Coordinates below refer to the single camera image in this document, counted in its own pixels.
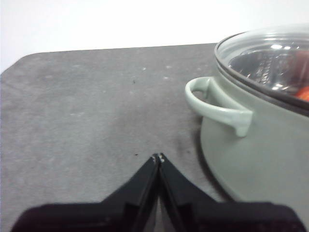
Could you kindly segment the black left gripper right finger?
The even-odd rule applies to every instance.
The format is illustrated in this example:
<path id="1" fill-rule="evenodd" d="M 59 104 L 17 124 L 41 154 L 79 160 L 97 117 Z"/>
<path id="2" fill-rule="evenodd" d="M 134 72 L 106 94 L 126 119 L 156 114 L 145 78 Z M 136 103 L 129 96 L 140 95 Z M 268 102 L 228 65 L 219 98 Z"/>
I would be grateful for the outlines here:
<path id="1" fill-rule="evenodd" d="M 304 232 L 295 211 L 268 202 L 217 202 L 159 154 L 162 205 L 176 232 Z"/>

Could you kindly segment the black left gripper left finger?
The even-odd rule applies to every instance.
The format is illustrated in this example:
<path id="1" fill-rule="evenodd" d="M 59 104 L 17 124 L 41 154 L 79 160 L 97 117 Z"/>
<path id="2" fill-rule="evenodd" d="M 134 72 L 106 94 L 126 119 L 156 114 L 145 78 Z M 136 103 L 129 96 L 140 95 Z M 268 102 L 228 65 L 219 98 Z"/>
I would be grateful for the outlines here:
<path id="1" fill-rule="evenodd" d="M 158 155 L 152 155 L 101 202 L 50 203 L 24 211 L 14 232 L 143 232 L 153 229 L 158 192 Z"/>

